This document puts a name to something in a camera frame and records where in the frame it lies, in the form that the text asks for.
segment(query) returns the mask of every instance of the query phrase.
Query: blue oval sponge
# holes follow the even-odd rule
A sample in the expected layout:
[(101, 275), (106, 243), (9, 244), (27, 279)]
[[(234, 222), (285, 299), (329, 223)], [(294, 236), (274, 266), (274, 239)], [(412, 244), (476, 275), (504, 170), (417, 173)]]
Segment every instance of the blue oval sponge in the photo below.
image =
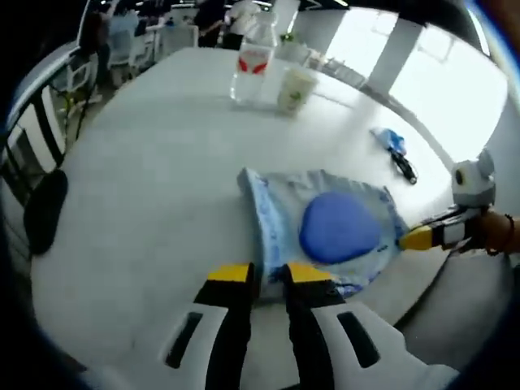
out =
[(346, 262), (373, 250), (381, 237), (381, 225), (355, 196), (323, 193), (303, 214), (300, 245), (316, 262)]

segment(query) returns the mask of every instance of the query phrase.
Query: white chair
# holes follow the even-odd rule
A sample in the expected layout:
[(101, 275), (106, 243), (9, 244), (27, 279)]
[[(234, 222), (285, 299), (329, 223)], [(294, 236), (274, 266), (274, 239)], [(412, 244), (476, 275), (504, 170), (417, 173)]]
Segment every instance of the white chair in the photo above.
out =
[(52, 85), (59, 92), (73, 93), (89, 82), (91, 65), (71, 58), (65, 68), (52, 80)]
[(322, 72), (330, 77), (334, 77), (336, 74), (336, 71), (343, 66), (343, 63), (336, 59), (329, 59), (325, 65), (323, 65)]
[(306, 67), (309, 64), (312, 50), (296, 42), (285, 42), (279, 49), (278, 59), (284, 59), (290, 63), (297, 63)]
[(121, 67), (133, 67), (140, 69), (150, 60), (153, 44), (146, 40), (146, 35), (134, 37), (134, 32), (123, 30), (111, 34), (108, 38), (110, 47), (110, 59), (108, 67), (112, 80), (118, 87), (128, 79), (130, 71)]
[(164, 59), (184, 47), (198, 47), (198, 27), (164, 26), (160, 40), (159, 58)]
[(146, 40), (146, 35), (134, 37), (132, 39), (132, 48), (130, 49), (130, 57), (128, 58), (128, 65), (140, 69), (144, 67), (151, 59), (153, 42)]
[(133, 38), (133, 32), (130, 32), (130, 30), (119, 31), (108, 37), (108, 46), (110, 47), (108, 67), (129, 64)]
[(353, 69), (346, 67), (345, 65), (341, 65), (334, 72), (334, 77), (337, 80), (343, 81), (344, 83), (354, 87), (356, 89), (360, 89), (365, 84), (365, 77), (360, 75)]
[[(85, 100), (78, 98), (76, 91), (81, 88), (95, 88), (96, 75), (98, 73), (98, 57), (92, 55), (88, 62), (80, 57), (72, 57), (65, 68), (58, 73), (51, 84), (58, 90), (66, 100), (67, 106), (58, 110), (60, 114), (65, 114), (65, 125), (68, 120), (85, 105)], [(90, 103), (98, 103), (102, 96), (94, 90), (89, 99)]]

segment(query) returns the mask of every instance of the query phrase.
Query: chair backrest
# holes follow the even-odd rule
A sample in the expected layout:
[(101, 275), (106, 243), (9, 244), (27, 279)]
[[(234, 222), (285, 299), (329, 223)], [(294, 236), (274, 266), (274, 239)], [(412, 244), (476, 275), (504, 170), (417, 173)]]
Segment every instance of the chair backrest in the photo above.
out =
[(298, 63), (305, 67), (311, 55), (312, 51), (309, 48), (296, 42), (285, 42), (280, 48), (277, 57), (291, 63)]
[(323, 65), (322, 72), (326, 75), (334, 76), (341, 66), (343, 66), (343, 63), (331, 58), (325, 65)]
[(334, 77), (355, 88), (360, 88), (363, 84), (365, 84), (366, 81), (363, 75), (360, 75), (345, 65), (341, 65), (338, 69), (336, 69)]
[(197, 26), (165, 26), (160, 34), (162, 59), (184, 47), (198, 46)]
[(146, 35), (134, 37), (128, 65), (132, 67), (143, 67), (150, 60), (153, 42), (146, 41)]
[(133, 44), (133, 32), (123, 30), (115, 32), (108, 37), (110, 47), (110, 65), (122, 65), (128, 63)]
[(74, 92), (85, 85), (91, 78), (92, 64), (80, 57), (73, 57), (54, 77), (52, 85), (62, 92)]

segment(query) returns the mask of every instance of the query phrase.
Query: paper cup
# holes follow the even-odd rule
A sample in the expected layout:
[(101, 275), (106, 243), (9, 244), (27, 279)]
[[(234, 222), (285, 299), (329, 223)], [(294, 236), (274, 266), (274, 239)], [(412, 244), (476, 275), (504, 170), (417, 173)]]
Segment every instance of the paper cup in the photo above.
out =
[(278, 95), (279, 110), (295, 115), (306, 104), (317, 83), (318, 80), (303, 71), (288, 69)]

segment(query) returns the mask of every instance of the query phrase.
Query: plastic water bottle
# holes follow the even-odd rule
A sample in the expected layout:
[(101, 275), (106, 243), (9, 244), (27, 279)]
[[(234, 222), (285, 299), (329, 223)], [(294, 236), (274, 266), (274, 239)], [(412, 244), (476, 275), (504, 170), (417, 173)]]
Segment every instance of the plastic water bottle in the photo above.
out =
[(231, 99), (240, 105), (254, 104), (260, 98), (266, 70), (277, 45), (276, 14), (259, 12), (254, 18), (256, 23), (242, 40), (231, 82)]

